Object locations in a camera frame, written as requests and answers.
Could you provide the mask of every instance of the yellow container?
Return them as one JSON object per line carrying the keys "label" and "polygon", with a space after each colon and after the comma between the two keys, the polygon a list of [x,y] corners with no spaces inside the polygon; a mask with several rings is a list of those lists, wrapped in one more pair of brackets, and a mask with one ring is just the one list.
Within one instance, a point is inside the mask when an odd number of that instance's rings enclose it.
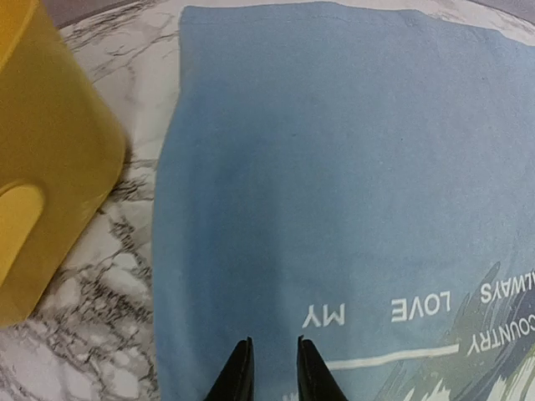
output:
{"label": "yellow container", "polygon": [[0,0],[0,326],[25,319],[117,181],[120,124],[38,0]]}

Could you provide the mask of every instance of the white line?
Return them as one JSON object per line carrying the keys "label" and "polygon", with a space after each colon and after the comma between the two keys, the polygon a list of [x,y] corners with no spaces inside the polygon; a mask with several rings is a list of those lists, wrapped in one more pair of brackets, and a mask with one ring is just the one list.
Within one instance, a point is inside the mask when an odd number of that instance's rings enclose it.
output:
{"label": "white line", "polygon": [[439,348],[420,348],[407,351],[398,351],[396,353],[387,353],[386,355],[381,355],[380,357],[357,358],[349,359],[347,361],[332,361],[326,362],[326,365],[329,370],[348,370],[380,366],[389,362],[400,361],[403,359],[443,357],[445,355],[453,355],[455,353],[459,353],[459,344],[448,345],[447,347]]}

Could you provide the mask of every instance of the blue fabric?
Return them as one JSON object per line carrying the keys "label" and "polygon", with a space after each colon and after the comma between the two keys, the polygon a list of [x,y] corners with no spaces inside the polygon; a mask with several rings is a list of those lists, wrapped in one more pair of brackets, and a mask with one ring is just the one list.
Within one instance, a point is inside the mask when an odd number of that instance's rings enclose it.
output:
{"label": "blue fabric", "polygon": [[535,330],[534,50],[333,3],[187,8],[180,38],[163,401],[201,400],[247,336],[258,401],[295,399],[301,334],[351,400],[487,400],[512,379]]}

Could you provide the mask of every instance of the marble countertop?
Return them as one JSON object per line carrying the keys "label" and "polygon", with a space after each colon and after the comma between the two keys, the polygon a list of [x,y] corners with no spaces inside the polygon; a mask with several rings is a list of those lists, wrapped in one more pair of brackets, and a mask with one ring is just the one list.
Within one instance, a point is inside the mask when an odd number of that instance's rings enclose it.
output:
{"label": "marble countertop", "polygon": [[[415,8],[434,18],[498,29],[535,45],[532,24],[462,0],[342,3]],[[179,94],[178,20],[185,5],[185,0],[145,0],[62,31],[126,127],[129,157],[119,184],[58,270],[35,313],[0,332],[0,401],[159,399],[150,223],[155,168]]]}

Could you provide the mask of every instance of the yellow box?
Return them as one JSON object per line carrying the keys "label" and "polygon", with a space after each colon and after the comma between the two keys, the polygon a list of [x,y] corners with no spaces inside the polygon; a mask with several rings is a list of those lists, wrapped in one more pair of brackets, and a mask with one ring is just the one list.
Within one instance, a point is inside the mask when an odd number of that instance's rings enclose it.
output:
{"label": "yellow box", "polygon": [[0,326],[25,319],[120,174],[125,136],[38,0],[0,0]]}

